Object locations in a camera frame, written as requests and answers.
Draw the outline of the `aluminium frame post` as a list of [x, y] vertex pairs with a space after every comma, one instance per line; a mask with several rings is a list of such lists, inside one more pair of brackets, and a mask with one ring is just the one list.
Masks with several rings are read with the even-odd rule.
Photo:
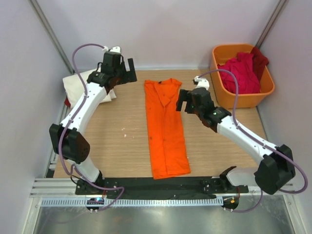
[[276, 24], [276, 22], [278, 21], [279, 17], [282, 14], [282, 12], [286, 8], [288, 2], [289, 2], [289, 0], [279, 0], [277, 2], [277, 5], [275, 6], [273, 12], [271, 13], [264, 29], [262, 30], [262, 32], [261, 32], [261, 34], [260, 34], [260, 36], [259, 36], [259, 38], [255, 44], [255, 47], [260, 49], [263, 46], [265, 40], [267, 39], [268, 35], [272, 31], [274, 25]]
[[30, 6], [32, 7], [32, 9], [34, 10], [36, 16], [38, 17], [41, 25], [43, 26], [45, 32], [47, 33], [50, 41], [52, 42], [54, 48], [56, 49], [58, 55], [60, 56], [62, 62], [64, 63], [65, 67], [67, 68], [67, 70], [69, 71], [69, 73], [71, 75], [73, 75], [75, 73], [63, 47], [61, 46], [54, 30], [52, 29], [45, 13], [43, 12], [41, 6], [39, 5], [37, 0], [28, 0], [28, 2], [30, 3]]

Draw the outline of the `folded red shirt under white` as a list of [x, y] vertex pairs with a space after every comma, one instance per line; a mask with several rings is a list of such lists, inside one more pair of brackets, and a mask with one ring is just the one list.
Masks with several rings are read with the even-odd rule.
[[67, 107], [71, 108], [71, 103], [69, 102], [68, 97], [65, 98], [64, 104], [65, 104]]

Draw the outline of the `right aluminium frame post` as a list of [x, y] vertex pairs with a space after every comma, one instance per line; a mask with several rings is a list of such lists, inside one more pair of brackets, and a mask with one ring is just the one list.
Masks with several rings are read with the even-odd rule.
[[289, 0], [279, 0], [277, 2], [277, 5], [275, 6], [273, 12], [271, 13], [264, 29], [262, 30], [262, 32], [261, 32], [261, 34], [260, 34], [260, 36], [259, 36], [259, 38], [255, 44], [255, 47], [260, 49], [263, 46], [265, 40], [267, 39], [268, 35], [272, 31], [274, 25], [276, 24], [276, 22], [278, 21], [279, 17], [282, 14], [282, 12], [286, 8], [288, 2], [289, 2]]

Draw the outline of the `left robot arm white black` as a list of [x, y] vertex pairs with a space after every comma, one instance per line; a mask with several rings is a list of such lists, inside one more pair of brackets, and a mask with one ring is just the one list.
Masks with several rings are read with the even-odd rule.
[[115, 86], [137, 81], [133, 59], [128, 59], [128, 63], [129, 70], [119, 46], [106, 51], [103, 61], [83, 83], [84, 91], [77, 104], [60, 124], [52, 124], [49, 129], [53, 150], [59, 155], [65, 172], [69, 176], [76, 172], [93, 195], [104, 190], [104, 179], [91, 160], [90, 144], [83, 134], [94, 111], [112, 94]]

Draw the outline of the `magenta t shirt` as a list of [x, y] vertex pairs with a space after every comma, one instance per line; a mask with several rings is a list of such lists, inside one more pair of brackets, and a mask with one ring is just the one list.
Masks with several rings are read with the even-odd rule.
[[235, 58], [217, 65], [218, 69], [234, 74], [238, 84], [239, 94], [256, 94], [260, 92], [260, 83], [253, 72], [253, 54], [239, 52]]

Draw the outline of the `dark red t shirt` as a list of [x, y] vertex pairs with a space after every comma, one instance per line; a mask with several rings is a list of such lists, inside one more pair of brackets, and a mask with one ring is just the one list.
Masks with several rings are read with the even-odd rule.
[[253, 47], [250, 53], [253, 55], [253, 73], [256, 75], [258, 81], [261, 81], [265, 67], [269, 64], [269, 60], [257, 47]]

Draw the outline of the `orange plastic bin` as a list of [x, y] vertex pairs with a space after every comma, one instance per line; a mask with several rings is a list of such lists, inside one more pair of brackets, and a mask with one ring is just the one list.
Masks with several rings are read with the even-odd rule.
[[[250, 44], [227, 44], [216, 46], [212, 51], [211, 69], [218, 69], [218, 64], [225, 64], [226, 61], [235, 58], [239, 52], [250, 53], [253, 47], [254, 46]], [[232, 76], [226, 72], [215, 72], [211, 74], [211, 77], [218, 103], [225, 108], [232, 108], [235, 99], [235, 83]], [[275, 84], [267, 66], [265, 67], [259, 83], [259, 93], [238, 95], [238, 108], [255, 107], [266, 96], [274, 91]]]

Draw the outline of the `orange t shirt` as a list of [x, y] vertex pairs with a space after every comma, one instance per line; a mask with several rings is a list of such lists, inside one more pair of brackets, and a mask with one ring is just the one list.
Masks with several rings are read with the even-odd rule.
[[182, 83], [174, 78], [144, 82], [152, 175], [165, 179], [191, 172], [181, 114], [176, 110]]

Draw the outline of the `left aluminium frame post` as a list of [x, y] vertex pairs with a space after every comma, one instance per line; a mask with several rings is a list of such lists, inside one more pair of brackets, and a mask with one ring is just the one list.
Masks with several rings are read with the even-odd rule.
[[71, 75], [73, 75], [75, 73], [63, 47], [61, 46], [54, 30], [52, 29], [45, 13], [43, 12], [41, 6], [39, 5], [37, 0], [28, 0], [28, 2], [30, 3], [30, 6], [32, 7], [32, 9], [34, 10], [36, 16], [38, 17], [41, 25], [43, 26], [45, 32], [47, 33], [50, 41], [52, 42], [54, 48], [56, 49], [58, 55], [60, 56], [62, 62], [64, 63], [65, 67], [67, 68], [67, 70], [69, 71], [69, 73]]

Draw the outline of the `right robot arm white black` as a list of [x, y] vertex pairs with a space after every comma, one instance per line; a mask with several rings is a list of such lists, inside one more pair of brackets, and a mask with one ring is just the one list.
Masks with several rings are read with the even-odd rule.
[[204, 126], [234, 142], [258, 165], [256, 168], [230, 167], [219, 182], [223, 192], [231, 193], [237, 186], [258, 186], [273, 195], [294, 178], [291, 149], [286, 145], [278, 147], [241, 125], [231, 112], [214, 105], [208, 90], [203, 87], [191, 91], [181, 89], [177, 111], [184, 102], [186, 113], [197, 115]]

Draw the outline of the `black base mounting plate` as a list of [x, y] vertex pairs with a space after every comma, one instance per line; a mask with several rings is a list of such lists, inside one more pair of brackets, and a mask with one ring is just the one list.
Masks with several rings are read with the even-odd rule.
[[213, 199], [217, 194], [248, 193], [247, 186], [235, 187], [227, 180], [211, 176], [172, 177], [107, 177], [100, 187], [124, 187], [122, 199], [189, 200]]

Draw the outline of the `aluminium rail left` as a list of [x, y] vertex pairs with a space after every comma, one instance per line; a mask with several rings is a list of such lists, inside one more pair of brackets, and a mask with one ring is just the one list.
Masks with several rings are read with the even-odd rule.
[[76, 184], [69, 178], [36, 178], [30, 197], [74, 196]]

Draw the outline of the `folded white t shirt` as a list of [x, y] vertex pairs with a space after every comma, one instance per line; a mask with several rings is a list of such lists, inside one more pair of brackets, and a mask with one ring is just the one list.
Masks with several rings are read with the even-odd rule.
[[[95, 69], [81, 73], [83, 82], [85, 84], [86, 84], [86, 81], [88, 79], [88, 76], [93, 71], [95, 71]], [[76, 103], [78, 102], [78, 100], [80, 99], [82, 94], [84, 93], [83, 85], [82, 85], [77, 74], [65, 77], [62, 79], [62, 81], [63, 81], [63, 86], [64, 86], [64, 89], [66, 92], [66, 96], [68, 97], [69, 102], [71, 103], [71, 109], [72, 109], [72, 108], [74, 108], [74, 106], [76, 105]], [[114, 90], [111, 90], [109, 92], [109, 94], [101, 101], [101, 103], [110, 102], [115, 98], [117, 98], [117, 97], [114, 93]]]

